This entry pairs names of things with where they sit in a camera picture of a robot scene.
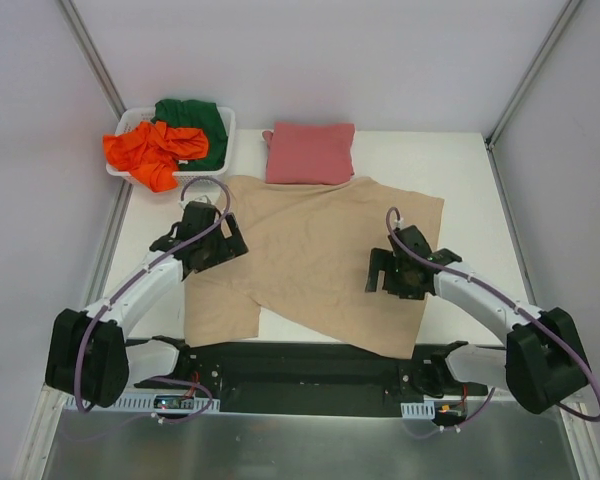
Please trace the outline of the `beige t shirt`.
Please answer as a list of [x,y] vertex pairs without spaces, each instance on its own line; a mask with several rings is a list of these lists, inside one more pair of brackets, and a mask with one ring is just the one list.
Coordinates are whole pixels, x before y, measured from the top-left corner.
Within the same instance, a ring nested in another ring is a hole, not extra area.
[[366,292],[370,252],[389,245],[390,207],[435,246],[443,199],[367,177],[319,186],[233,176],[227,185],[248,251],[186,279],[189,345],[255,337],[267,309],[358,348],[411,357],[426,303]]

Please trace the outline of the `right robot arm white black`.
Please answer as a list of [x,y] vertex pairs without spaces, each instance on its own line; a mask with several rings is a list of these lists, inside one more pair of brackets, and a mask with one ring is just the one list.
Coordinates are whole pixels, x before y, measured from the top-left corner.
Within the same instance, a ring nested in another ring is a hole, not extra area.
[[592,372],[566,311],[508,298],[456,253],[432,250],[416,226],[394,229],[388,240],[389,249],[370,252],[366,291],[382,289],[405,300],[436,296],[469,314],[502,344],[456,341],[435,351],[427,376],[430,395],[481,384],[508,391],[525,410],[540,414],[590,384]]

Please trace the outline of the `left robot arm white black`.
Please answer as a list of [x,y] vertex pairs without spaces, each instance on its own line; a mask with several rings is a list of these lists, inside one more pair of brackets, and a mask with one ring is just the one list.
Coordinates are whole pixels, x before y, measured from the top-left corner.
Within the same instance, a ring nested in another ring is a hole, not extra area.
[[142,262],[112,294],[83,310],[56,317],[45,371],[47,386],[74,396],[83,410],[109,407],[126,387],[158,377],[168,388],[184,387],[190,363],[184,343],[154,336],[127,340],[146,313],[192,274],[246,254],[235,215],[212,204],[190,201],[180,221],[156,239]]

